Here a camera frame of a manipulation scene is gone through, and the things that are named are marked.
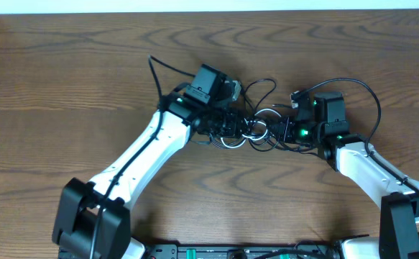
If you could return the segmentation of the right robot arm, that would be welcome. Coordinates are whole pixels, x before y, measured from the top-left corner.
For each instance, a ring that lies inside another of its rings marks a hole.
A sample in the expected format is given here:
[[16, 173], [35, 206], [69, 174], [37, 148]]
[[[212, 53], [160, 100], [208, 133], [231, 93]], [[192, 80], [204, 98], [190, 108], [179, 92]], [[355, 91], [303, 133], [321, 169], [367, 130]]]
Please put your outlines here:
[[296, 91], [290, 98], [297, 114], [272, 128], [282, 144], [316, 149], [380, 210], [379, 237], [339, 240], [330, 257], [419, 258], [419, 181], [384, 159], [367, 139], [350, 133], [342, 93]]

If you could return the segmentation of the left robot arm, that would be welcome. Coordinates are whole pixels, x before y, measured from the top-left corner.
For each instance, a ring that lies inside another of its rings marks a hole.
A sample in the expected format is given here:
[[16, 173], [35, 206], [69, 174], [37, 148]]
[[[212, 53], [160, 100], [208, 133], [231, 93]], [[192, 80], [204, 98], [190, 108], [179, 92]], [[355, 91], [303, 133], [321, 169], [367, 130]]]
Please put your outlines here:
[[131, 234], [130, 214], [158, 170], [194, 133], [241, 137], [242, 115], [231, 109], [241, 83], [202, 65], [190, 83], [159, 95], [157, 111], [138, 138], [108, 168], [63, 188], [52, 241], [77, 258], [142, 258], [146, 247]]

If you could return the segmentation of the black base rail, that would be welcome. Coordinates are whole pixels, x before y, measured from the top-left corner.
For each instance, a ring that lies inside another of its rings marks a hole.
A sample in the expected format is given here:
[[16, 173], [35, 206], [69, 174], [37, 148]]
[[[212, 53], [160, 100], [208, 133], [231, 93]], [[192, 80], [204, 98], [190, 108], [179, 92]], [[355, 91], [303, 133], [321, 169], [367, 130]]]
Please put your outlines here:
[[148, 245], [143, 259], [237, 259], [237, 258], [343, 258], [337, 248], [315, 242], [281, 246]]

